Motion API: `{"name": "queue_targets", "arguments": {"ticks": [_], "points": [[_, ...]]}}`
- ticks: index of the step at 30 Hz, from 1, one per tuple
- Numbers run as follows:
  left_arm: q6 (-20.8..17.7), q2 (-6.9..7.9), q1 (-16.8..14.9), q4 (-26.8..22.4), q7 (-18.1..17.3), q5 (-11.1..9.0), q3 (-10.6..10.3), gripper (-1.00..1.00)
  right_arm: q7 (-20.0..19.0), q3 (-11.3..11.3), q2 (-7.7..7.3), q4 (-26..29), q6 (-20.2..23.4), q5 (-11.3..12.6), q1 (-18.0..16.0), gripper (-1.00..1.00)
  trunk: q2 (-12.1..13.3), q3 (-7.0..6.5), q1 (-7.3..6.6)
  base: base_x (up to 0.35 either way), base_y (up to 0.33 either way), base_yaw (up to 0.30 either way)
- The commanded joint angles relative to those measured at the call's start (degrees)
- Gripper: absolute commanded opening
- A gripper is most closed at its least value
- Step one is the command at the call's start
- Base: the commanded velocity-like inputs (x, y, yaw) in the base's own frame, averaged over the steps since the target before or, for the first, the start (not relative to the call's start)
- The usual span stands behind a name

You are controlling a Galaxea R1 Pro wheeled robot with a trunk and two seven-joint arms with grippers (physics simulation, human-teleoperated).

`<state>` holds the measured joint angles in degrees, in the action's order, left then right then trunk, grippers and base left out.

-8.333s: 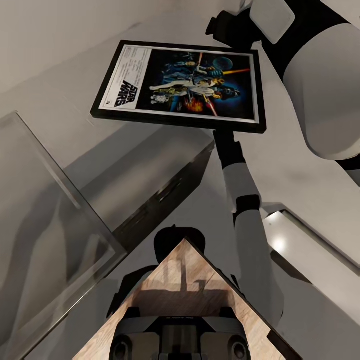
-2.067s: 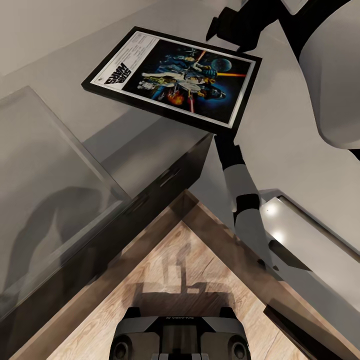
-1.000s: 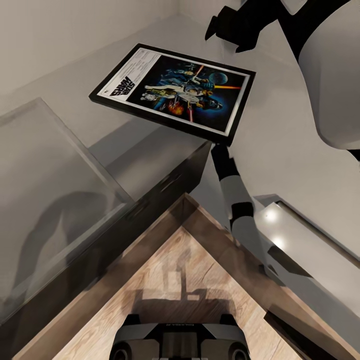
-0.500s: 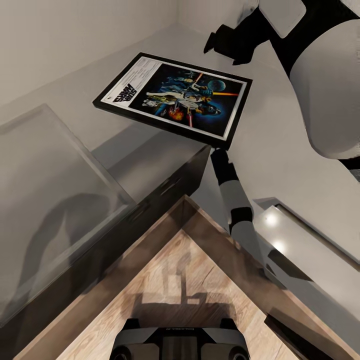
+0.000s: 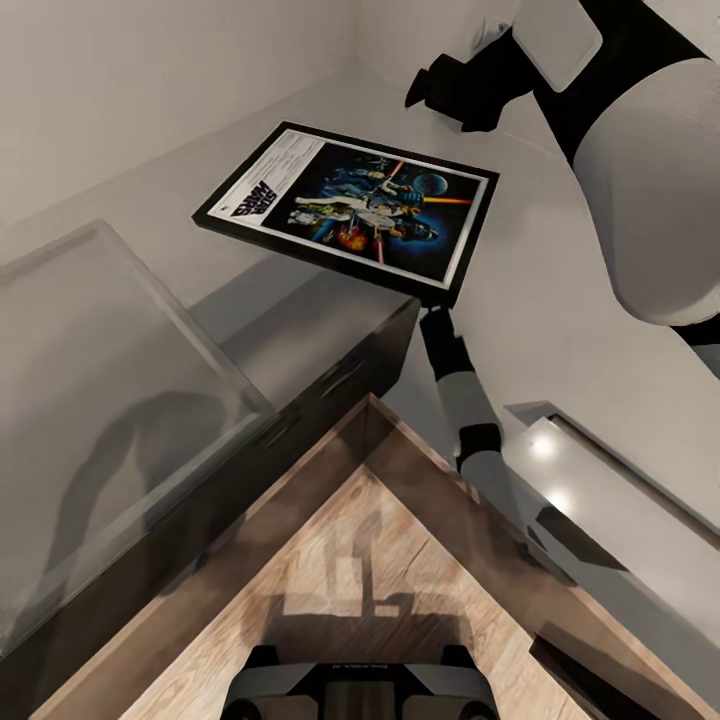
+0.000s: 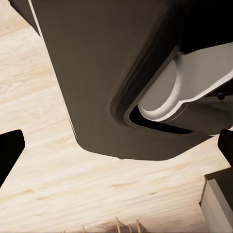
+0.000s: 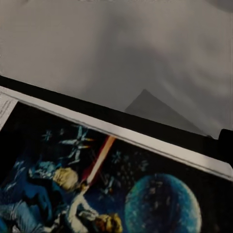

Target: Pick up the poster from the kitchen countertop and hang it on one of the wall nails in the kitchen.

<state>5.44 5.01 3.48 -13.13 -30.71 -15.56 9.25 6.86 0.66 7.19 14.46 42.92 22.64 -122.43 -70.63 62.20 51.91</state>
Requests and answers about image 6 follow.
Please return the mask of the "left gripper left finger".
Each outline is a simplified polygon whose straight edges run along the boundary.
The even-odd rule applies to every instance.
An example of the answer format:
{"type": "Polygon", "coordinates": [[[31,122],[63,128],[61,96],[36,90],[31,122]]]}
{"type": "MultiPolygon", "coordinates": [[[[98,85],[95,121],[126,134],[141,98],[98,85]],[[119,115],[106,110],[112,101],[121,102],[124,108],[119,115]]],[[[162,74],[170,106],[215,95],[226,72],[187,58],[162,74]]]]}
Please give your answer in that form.
{"type": "Polygon", "coordinates": [[[0,134],[0,188],[24,149],[21,129],[0,134]]]}

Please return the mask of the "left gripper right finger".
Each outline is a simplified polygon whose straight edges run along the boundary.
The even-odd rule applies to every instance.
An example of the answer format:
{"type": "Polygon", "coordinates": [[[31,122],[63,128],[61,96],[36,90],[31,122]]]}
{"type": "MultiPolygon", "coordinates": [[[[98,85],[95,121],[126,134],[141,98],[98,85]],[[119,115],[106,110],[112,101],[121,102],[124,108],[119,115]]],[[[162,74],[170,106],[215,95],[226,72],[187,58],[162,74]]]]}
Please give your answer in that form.
{"type": "Polygon", "coordinates": [[[217,146],[233,168],[233,130],[222,129],[217,146]]]}

